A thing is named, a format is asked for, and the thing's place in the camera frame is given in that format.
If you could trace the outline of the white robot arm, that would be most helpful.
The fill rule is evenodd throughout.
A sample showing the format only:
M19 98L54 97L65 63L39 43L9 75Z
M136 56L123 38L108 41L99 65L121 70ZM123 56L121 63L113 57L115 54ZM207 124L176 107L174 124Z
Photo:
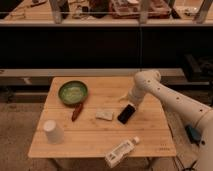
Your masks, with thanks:
M121 99L138 107L150 93L189 121L201 133L197 171L213 169L213 108L161 84L158 70L137 72L133 81L132 88Z

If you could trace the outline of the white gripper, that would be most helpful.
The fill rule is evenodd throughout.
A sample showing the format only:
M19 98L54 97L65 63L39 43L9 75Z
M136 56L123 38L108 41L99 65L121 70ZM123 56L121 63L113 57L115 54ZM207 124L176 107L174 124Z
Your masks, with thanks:
M146 92L139 89L137 86L133 86L127 95L121 96L118 101L129 100L137 113L140 110L140 103L143 101Z

